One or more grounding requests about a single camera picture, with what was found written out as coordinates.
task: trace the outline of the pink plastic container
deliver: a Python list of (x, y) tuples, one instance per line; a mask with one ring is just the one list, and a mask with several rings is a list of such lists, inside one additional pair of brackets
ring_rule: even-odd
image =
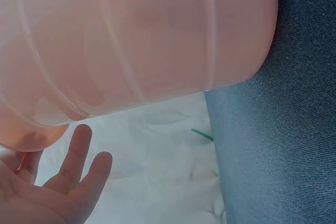
[(91, 116), (244, 81), (278, 0), (0, 0), (0, 144), (43, 149)]

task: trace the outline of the green string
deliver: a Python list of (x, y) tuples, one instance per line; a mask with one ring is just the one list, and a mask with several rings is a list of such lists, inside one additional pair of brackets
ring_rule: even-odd
[(199, 134), (199, 135), (201, 135), (201, 136), (203, 136), (203, 137), (206, 137), (207, 139), (209, 139), (209, 140), (211, 140), (211, 141), (214, 140), (213, 137), (211, 137), (211, 136), (209, 136), (209, 135), (207, 135), (207, 134), (205, 134), (205, 133), (203, 133), (203, 132), (201, 132), (201, 131), (198, 131), (198, 130), (196, 130), (196, 129), (191, 129), (191, 131), (193, 131), (193, 132), (195, 132), (195, 133), (197, 133), (197, 134)]

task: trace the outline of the plastic bottle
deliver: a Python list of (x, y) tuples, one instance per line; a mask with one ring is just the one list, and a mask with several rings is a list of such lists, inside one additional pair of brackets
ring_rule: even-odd
[(277, 0), (0, 0), (0, 143), (43, 149), (67, 124), (248, 79)]

